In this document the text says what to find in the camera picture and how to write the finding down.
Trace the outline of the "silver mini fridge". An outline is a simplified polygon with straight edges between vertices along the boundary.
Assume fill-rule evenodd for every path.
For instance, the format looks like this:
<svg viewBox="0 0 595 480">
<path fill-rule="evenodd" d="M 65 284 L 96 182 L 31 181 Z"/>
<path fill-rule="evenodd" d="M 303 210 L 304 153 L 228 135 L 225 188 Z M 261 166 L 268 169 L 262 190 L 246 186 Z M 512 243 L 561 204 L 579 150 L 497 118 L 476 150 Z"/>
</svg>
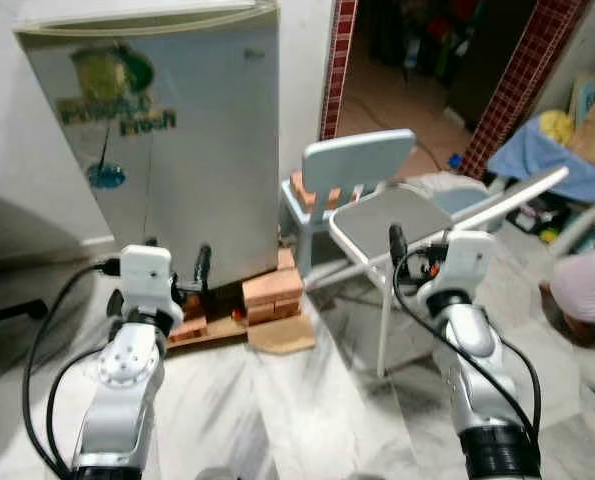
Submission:
<svg viewBox="0 0 595 480">
<path fill-rule="evenodd" d="M 119 244 L 274 266 L 277 0 L 26 0 L 14 35 Z"/>
</svg>

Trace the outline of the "red brick stack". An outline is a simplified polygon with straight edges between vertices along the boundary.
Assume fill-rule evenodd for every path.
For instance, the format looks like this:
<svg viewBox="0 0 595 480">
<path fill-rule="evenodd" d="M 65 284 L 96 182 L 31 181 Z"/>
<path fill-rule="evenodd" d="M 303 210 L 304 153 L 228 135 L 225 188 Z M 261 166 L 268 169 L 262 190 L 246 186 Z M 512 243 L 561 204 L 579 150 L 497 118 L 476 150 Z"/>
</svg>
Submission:
<svg viewBox="0 0 595 480">
<path fill-rule="evenodd" d="M 243 325 L 260 325 L 296 316 L 301 311 L 303 282 L 292 251 L 280 248 L 277 270 L 247 280 L 242 285 L 242 293 L 245 296 Z"/>
<path fill-rule="evenodd" d="M 169 335 L 168 347 L 170 349 L 191 346 L 210 337 L 213 329 L 213 315 L 207 311 L 206 301 L 201 297 L 188 298 L 183 306 L 183 323 L 172 330 Z"/>
</svg>

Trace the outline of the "grey round tub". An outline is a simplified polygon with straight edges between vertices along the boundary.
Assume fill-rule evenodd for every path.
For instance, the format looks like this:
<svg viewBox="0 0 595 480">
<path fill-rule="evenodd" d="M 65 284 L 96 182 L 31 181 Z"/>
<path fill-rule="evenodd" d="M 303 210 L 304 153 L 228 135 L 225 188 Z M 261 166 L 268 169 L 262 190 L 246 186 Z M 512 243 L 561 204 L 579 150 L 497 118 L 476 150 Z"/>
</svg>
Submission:
<svg viewBox="0 0 595 480">
<path fill-rule="evenodd" d="M 403 179 L 403 184 L 417 189 L 449 215 L 470 209 L 490 196 L 480 180 L 448 172 L 412 175 Z"/>
</svg>

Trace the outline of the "light blue plastic chair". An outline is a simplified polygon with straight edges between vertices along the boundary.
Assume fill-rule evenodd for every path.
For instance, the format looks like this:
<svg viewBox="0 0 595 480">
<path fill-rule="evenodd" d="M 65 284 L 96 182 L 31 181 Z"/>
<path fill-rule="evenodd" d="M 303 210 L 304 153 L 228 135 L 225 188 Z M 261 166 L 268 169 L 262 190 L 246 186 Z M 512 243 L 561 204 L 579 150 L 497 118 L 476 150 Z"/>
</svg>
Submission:
<svg viewBox="0 0 595 480">
<path fill-rule="evenodd" d="M 296 234 L 294 261 L 310 273 L 314 236 L 328 230 L 328 218 L 339 207 L 370 195 L 392 179 L 415 146 L 408 129 L 379 131 L 311 143 L 303 151 L 300 180 L 280 180 L 280 197 L 291 224 L 280 232 Z"/>
</svg>

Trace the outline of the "brown cardboard piece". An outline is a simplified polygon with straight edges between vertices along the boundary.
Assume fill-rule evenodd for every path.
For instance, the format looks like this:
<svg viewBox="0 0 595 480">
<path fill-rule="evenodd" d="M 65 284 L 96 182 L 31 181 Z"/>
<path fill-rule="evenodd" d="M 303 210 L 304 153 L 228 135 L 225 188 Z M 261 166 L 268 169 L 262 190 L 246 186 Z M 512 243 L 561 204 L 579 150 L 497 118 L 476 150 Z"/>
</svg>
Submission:
<svg viewBox="0 0 595 480">
<path fill-rule="evenodd" d="M 315 347 L 316 339 L 309 317 L 300 314 L 250 326 L 247 343 L 268 355 L 292 355 Z"/>
</svg>

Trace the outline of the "black plastic box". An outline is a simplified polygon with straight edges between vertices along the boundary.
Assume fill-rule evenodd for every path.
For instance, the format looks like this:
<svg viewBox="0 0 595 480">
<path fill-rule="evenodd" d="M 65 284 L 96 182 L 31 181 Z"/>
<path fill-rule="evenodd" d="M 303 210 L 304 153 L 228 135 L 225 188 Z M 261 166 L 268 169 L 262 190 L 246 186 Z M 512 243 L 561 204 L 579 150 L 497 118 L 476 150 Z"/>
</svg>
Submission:
<svg viewBox="0 0 595 480">
<path fill-rule="evenodd" d="M 544 193 L 509 212 L 507 220 L 522 233 L 538 238 L 541 243 L 552 244 L 576 214 L 575 207 L 566 198 Z"/>
</svg>

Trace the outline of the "blue cloth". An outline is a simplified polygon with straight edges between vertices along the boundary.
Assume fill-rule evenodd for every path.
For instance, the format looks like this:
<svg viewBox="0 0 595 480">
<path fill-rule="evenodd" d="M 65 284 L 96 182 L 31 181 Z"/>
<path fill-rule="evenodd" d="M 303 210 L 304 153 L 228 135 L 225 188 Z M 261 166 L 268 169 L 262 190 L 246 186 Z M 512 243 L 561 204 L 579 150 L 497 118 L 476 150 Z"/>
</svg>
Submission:
<svg viewBox="0 0 595 480">
<path fill-rule="evenodd" d="M 486 169 L 499 177 L 522 180 L 566 166 L 567 177 L 550 192 L 582 204 L 595 204 L 595 166 L 549 138 L 541 129 L 543 118 L 544 114 L 536 115 L 518 128 L 490 157 Z"/>
</svg>

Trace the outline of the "person in pink shirt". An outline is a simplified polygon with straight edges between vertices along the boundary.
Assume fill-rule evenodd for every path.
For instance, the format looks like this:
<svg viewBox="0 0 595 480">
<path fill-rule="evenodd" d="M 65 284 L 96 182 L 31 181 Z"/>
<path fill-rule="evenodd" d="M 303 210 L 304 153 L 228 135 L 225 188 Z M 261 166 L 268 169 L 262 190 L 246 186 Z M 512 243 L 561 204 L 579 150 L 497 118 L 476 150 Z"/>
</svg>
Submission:
<svg viewBox="0 0 595 480">
<path fill-rule="evenodd" d="M 559 260 L 548 285 L 565 314 L 595 324 L 595 248 Z"/>
</svg>

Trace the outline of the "grey metal bar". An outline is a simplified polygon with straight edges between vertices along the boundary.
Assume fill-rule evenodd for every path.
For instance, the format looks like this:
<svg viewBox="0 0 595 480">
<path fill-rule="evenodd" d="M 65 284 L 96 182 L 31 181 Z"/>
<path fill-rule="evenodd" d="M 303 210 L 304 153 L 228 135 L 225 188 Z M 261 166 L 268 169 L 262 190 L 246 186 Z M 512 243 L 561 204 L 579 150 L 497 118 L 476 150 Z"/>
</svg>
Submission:
<svg viewBox="0 0 595 480">
<path fill-rule="evenodd" d="M 571 223 L 568 223 L 562 232 L 556 237 L 556 241 L 550 243 L 547 251 L 550 256 L 562 257 L 571 251 L 571 248 L 580 244 L 585 234 L 595 224 L 595 204 L 585 207 L 579 215 L 575 216 Z"/>
</svg>

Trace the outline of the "narrow red tiled door jamb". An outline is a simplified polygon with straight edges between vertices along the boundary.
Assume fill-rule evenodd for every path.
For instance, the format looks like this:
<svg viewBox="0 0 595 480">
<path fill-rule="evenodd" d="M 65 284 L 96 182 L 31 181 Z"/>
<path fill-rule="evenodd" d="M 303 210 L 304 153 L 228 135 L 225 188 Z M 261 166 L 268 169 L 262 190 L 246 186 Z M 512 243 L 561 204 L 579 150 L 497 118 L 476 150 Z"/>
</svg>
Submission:
<svg viewBox="0 0 595 480">
<path fill-rule="evenodd" d="M 337 133 L 344 97 L 353 35 L 360 0 L 332 0 L 332 23 L 330 23 L 328 54 L 324 73 L 323 100 L 319 140 L 330 140 Z"/>
</svg>

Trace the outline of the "yellow fluffy item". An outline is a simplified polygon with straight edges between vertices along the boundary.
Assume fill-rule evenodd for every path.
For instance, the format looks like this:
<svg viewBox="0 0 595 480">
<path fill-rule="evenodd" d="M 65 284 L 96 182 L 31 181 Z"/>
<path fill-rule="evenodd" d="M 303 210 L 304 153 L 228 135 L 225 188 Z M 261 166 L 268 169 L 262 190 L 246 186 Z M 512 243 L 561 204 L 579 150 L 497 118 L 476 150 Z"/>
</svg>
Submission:
<svg viewBox="0 0 595 480">
<path fill-rule="evenodd" d="M 575 133 L 573 118 L 566 111 L 548 110 L 536 116 L 536 128 L 548 140 L 557 145 L 568 146 Z"/>
</svg>

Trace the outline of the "wide red tiled door jamb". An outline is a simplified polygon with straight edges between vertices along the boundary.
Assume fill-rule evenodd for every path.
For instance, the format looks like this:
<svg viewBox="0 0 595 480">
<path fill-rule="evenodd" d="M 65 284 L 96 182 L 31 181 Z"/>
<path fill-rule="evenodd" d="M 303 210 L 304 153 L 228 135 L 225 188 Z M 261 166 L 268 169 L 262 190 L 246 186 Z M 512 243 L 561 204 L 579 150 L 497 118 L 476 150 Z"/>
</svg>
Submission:
<svg viewBox="0 0 595 480">
<path fill-rule="evenodd" d="M 490 157 L 527 119 L 572 33 L 593 3 L 594 0 L 534 0 L 524 32 L 495 86 L 492 102 L 476 124 L 457 173 L 476 180 L 484 178 Z"/>
</svg>

